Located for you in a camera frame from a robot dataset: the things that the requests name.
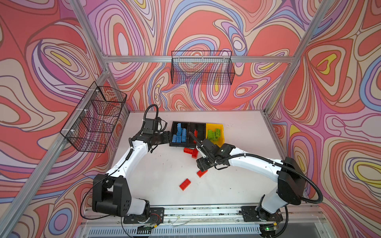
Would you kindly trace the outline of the red lego brick small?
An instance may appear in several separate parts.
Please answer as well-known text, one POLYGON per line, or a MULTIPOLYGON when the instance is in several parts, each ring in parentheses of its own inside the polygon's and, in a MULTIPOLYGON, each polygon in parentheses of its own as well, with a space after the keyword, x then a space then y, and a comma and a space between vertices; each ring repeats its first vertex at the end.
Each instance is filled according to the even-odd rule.
POLYGON ((192 152, 192 157, 194 158, 194 159, 197 159, 197 157, 198 157, 198 150, 195 148, 194 150, 193 150, 193 152, 192 152))

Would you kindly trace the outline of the blue lego brick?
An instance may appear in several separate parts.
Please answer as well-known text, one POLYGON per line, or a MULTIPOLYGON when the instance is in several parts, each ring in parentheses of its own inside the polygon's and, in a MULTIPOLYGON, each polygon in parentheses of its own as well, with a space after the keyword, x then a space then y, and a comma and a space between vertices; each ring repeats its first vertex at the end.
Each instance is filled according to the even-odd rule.
POLYGON ((171 142, 172 143, 181 143, 181 136, 173 135, 171 142))
POLYGON ((187 141, 187 129, 183 128, 182 134, 181 134, 181 143, 185 143, 186 141, 187 141))
POLYGON ((181 136, 182 135, 182 124, 181 123, 177 123, 177 133, 176 135, 177 136, 181 136))

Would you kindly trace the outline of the green lego brick large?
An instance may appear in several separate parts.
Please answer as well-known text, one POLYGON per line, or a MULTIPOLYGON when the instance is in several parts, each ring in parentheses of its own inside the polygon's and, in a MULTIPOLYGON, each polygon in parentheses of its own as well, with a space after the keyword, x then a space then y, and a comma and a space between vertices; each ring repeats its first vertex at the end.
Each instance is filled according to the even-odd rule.
POLYGON ((215 131, 213 130, 208 130, 207 131, 207 138, 210 140, 210 141, 217 141, 218 138, 216 137, 216 133, 215 131))

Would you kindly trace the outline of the red lego brick front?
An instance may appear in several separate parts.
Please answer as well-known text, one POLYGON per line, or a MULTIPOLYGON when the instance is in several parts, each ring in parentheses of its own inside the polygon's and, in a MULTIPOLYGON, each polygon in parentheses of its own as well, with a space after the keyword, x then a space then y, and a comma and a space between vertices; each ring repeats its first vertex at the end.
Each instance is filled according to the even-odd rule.
POLYGON ((187 178, 185 179, 179 186, 179 188, 182 190, 182 191, 185 191, 185 189, 191 184, 191 181, 187 178))

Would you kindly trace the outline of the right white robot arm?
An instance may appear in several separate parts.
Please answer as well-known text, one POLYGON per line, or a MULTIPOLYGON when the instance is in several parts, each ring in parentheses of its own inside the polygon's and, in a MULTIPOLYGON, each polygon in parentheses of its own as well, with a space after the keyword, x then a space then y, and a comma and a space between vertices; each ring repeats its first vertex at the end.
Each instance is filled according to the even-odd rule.
POLYGON ((209 139, 199 140, 194 134, 189 136, 196 142, 196 149, 201 157, 196 160, 197 167, 204 172, 211 168, 224 170, 239 167, 271 179, 277 187, 262 196, 256 207, 258 213, 275 214, 280 208, 291 204, 300 205, 302 201, 311 204, 323 202, 319 187, 300 169, 290 157, 284 160, 270 159, 246 152, 232 144, 221 147, 209 139))

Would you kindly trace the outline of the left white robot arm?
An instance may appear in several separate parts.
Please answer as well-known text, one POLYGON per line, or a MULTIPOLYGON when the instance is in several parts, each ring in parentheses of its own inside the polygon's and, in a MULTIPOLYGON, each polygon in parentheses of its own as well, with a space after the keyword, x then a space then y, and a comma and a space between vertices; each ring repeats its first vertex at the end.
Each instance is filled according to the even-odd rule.
POLYGON ((169 143, 167 122, 156 116, 143 119, 138 133, 128 139, 129 147, 116 165, 93 180, 92 210, 110 216, 149 217, 149 201, 132 196, 128 178, 141 159, 157 146, 169 143))

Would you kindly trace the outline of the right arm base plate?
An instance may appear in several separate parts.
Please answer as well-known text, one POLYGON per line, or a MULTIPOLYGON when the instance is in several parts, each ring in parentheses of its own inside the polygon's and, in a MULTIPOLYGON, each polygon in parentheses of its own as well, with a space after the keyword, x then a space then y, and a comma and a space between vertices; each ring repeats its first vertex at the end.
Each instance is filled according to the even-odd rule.
POLYGON ((245 222, 277 222, 283 221, 283 216, 278 209, 271 214, 262 208, 257 209, 256 206, 242 206, 239 214, 243 216, 245 222))

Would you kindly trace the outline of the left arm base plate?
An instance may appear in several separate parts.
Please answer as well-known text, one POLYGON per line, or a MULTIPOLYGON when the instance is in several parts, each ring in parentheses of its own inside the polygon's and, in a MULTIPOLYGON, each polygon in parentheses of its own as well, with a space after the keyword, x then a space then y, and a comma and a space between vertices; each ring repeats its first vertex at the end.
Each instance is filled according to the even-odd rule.
POLYGON ((159 225, 163 223, 165 214, 164 207, 151 207, 142 215, 128 215, 124 217, 123 224, 150 224, 159 225))

